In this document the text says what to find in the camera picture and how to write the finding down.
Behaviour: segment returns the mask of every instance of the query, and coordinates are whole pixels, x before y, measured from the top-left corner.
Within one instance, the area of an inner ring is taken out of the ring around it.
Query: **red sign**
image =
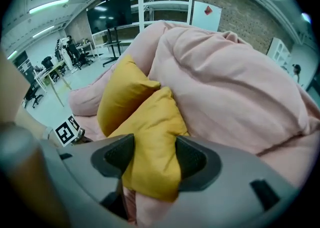
[[[212,9],[209,6],[207,6],[207,8],[205,9],[204,13],[206,15],[209,15],[210,13],[212,13]]]

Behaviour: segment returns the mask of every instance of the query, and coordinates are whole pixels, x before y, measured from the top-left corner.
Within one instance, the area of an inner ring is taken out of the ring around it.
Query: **black monitor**
[[[132,23],[130,0],[109,0],[87,11],[91,33]]]
[[[46,68],[46,70],[51,69],[54,65],[52,64],[51,57],[45,57],[41,64]]]
[[[13,64],[16,67],[19,67],[20,65],[22,65],[26,60],[28,59],[28,55],[27,53],[24,51],[21,54],[19,54],[18,57],[15,58],[15,60],[13,61]]]

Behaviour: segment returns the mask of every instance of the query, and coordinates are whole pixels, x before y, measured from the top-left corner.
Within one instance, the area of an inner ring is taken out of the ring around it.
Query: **tv stand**
[[[111,46],[111,49],[112,49],[112,53],[113,53],[113,58],[111,58],[110,60],[104,62],[102,64],[103,67],[105,67],[106,64],[110,63],[110,62],[114,62],[116,61],[119,57],[116,56],[115,54],[115,49],[114,49],[114,45],[117,45],[118,46],[118,51],[119,51],[119,56],[121,55],[121,51],[120,51],[120,42],[119,39],[118,39],[118,32],[117,32],[117,28],[115,27],[114,28],[114,31],[115,31],[115,41],[112,41],[112,37],[111,37],[111,32],[110,32],[110,29],[108,29],[108,41],[107,43],[104,44],[104,46]]]

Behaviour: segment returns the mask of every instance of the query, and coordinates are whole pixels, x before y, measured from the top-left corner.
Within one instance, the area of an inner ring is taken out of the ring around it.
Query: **yellow pillow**
[[[115,131],[159,88],[159,82],[149,80],[131,56],[125,56],[111,75],[98,108],[97,119],[104,135]]]
[[[154,92],[109,137],[134,134],[134,157],[122,176],[123,185],[165,201],[178,196],[181,180],[176,157],[178,135],[187,135],[169,87]]]

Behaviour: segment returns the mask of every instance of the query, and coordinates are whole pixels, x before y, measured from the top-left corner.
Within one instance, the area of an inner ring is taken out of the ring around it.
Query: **ceiling light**
[[[107,8],[102,7],[102,6],[96,6],[94,9],[97,11],[101,11],[101,12],[105,12],[107,10]]]
[[[310,16],[308,14],[302,13],[301,16],[306,22],[311,23],[311,18],[310,18]]]
[[[10,54],[10,56],[8,57],[8,59],[11,59],[14,55],[16,55],[17,51],[14,51],[13,53]]]
[[[40,34],[42,34],[42,33],[46,32],[47,30],[50,30],[50,29],[53,29],[53,28],[54,28],[54,25],[53,25],[53,26],[51,26],[51,27],[49,27],[49,28],[47,28],[47,29],[45,29],[45,30],[40,31],[40,32],[39,32],[39,33],[37,33],[37,34],[35,34],[35,35],[33,36],[33,38],[35,38],[36,36],[38,36],[38,35],[40,35]]]
[[[101,4],[105,3],[105,2],[106,2],[106,0],[102,1],[100,4],[98,4],[96,6],[99,6],[99,5],[101,5]]]
[[[48,8],[48,7],[51,7],[51,6],[56,6],[56,5],[60,5],[60,4],[64,4],[66,2],[68,2],[69,0],[58,0],[58,1],[54,1],[54,2],[51,2],[51,3],[47,3],[45,5],[41,5],[41,6],[38,6],[36,8],[33,8],[29,11],[30,14],[33,14],[35,12],[38,12],[40,10],[43,10],[45,8]]]

